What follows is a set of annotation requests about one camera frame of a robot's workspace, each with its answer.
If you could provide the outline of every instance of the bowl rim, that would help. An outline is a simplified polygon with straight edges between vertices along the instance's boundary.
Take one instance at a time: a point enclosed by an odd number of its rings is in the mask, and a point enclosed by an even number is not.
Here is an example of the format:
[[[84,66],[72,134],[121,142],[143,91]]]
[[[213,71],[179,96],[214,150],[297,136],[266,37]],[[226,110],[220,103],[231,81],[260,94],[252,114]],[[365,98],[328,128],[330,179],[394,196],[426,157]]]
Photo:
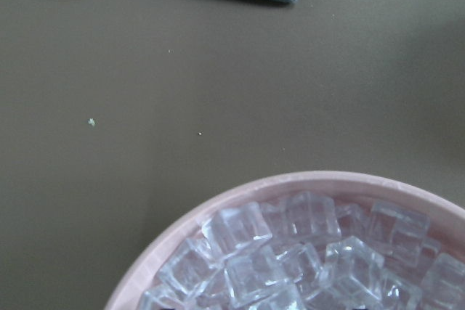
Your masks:
[[[153,251],[158,246],[167,245],[168,248],[173,249],[177,247],[178,243],[170,244],[169,241],[173,234],[182,234],[184,235],[183,238],[190,236],[190,233],[185,233],[189,230],[187,225],[192,225],[193,221],[201,223],[207,215],[211,215],[212,212],[217,211],[225,204],[234,203],[239,197],[243,197],[245,195],[252,198],[254,193],[257,193],[262,189],[300,181],[348,181],[355,184],[369,184],[375,187],[392,188],[394,191],[402,193],[402,195],[408,196],[411,199],[436,206],[436,208],[441,208],[442,211],[450,214],[450,221],[461,221],[465,223],[465,210],[463,208],[442,197],[432,194],[431,192],[427,192],[426,190],[394,179],[346,171],[302,171],[268,176],[255,181],[250,181],[249,183],[239,185],[221,194],[213,196],[211,199],[181,216],[173,224],[166,228],[146,247],[146,249],[144,249],[144,251],[129,267],[109,298],[105,306],[105,310],[126,309],[124,304],[127,305],[131,302],[128,297],[128,294],[130,294],[128,289],[130,280],[132,280],[137,274],[147,272],[147,270],[144,270],[144,265],[147,263],[149,258],[157,260],[157,256],[153,255]],[[458,234],[457,231],[459,227],[453,229],[454,235]],[[160,263],[163,262],[161,258],[158,258],[157,261]]]

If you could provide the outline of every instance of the bowl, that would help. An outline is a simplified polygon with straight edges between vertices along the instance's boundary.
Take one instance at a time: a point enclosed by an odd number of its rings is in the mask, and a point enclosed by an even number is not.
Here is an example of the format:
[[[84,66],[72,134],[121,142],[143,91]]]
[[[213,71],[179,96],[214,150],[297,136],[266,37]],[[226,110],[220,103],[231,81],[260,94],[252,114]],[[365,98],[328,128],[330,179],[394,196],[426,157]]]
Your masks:
[[[368,174],[338,171],[282,174],[223,192],[175,221],[132,264],[105,310],[135,310],[139,297],[150,287],[161,265],[186,237],[198,232],[201,222],[216,211],[303,190],[365,207],[370,207],[374,200],[386,200],[424,213],[432,222],[429,236],[439,240],[445,252],[465,261],[465,210],[441,197],[399,181]]]

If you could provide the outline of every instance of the ice cube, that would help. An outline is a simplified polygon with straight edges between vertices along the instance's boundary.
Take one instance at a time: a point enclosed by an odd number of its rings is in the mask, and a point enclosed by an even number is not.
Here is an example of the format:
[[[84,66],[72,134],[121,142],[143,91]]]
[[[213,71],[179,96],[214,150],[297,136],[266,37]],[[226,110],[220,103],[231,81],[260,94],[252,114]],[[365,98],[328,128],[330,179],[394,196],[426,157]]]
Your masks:
[[[303,243],[295,242],[292,240],[275,240],[271,239],[266,245],[270,246],[277,259],[282,259],[289,251],[296,245],[303,245]]]
[[[348,310],[340,295],[332,288],[318,288],[304,300],[308,310]]]
[[[384,255],[416,266],[429,225],[422,213],[378,201],[371,209],[367,241]]]
[[[458,305],[465,301],[465,264],[441,253],[421,281],[421,288],[423,308],[459,310]]]
[[[274,240],[287,238],[286,207],[285,201],[280,200],[276,204],[260,203],[260,211],[273,235]]]
[[[348,237],[327,246],[324,268],[328,272],[327,282],[347,299],[347,305],[369,306],[381,300],[383,263],[380,253],[360,239]]]
[[[202,233],[218,259],[256,250],[272,237],[258,203],[219,211],[202,226]]]
[[[278,259],[285,273],[296,284],[301,294],[310,294],[315,288],[315,279],[322,265],[311,243],[297,244]]]
[[[420,287],[394,272],[381,271],[381,305],[383,310],[416,310],[422,297]]]
[[[416,266],[405,265],[402,261],[390,257],[385,258],[384,265],[402,278],[419,285],[440,251],[439,241],[425,237]]]
[[[197,297],[197,304],[208,307],[216,304],[228,304],[229,300],[230,294],[226,286],[225,271],[221,269],[213,276],[202,294]]]
[[[296,287],[291,285],[252,304],[248,310],[306,310]]]
[[[190,308],[189,310],[227,310],[227,307],[222,306],[221,304],[215,304],[212,306],[194,306],[193,308]]]
[[[341,229],[342,238],[356,236],[365,238],[368,217],[356,203],[336,206],[336,217]]]
[[[211,258],[205,239],[186,239],[160,268],[157,277],[169,285],[181,301],[202,293],[220,265]]]
[[[286,201],[289,235],[313,245],[327,244],[341,238],[334,201],[330,197],[302,192]]]
[[[160,309],[185,309],[184,304],[176,297],[173,290],[163,283],[146,290],[137,306],[137,310]]]
[[[278,292],[287,279],[270,246],[226,263],[226,283],[235,308]]]

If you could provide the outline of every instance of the brown table surface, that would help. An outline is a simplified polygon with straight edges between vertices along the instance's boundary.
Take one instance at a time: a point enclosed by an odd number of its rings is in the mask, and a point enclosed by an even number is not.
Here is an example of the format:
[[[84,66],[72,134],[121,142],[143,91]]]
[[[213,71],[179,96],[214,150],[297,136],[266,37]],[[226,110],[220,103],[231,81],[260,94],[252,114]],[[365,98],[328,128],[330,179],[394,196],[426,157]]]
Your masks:
[[[0,0],[0,308],[101,309],[171,222],[273,174],[465,206],[464,105],[465,0]]]

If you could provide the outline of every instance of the pink bowl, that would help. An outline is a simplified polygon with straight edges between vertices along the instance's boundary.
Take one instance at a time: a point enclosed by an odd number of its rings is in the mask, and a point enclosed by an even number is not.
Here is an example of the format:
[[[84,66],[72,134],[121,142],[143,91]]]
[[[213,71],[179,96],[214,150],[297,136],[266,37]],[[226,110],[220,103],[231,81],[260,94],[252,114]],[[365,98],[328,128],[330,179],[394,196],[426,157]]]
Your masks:
[[[268,201],[286,193],[309,190],[336,200],[364,206],[382,199],[425,213],[432,220],[430,235],[441,241],[447,252],[464,261],[465,210],[430,192],[411,185],[368,174],[312,171],[259,179],[223,192],[175,221],[134,262],[119,282],[105,310],[134,310],[154,274],[186,237],[214,212],[249,201]]]

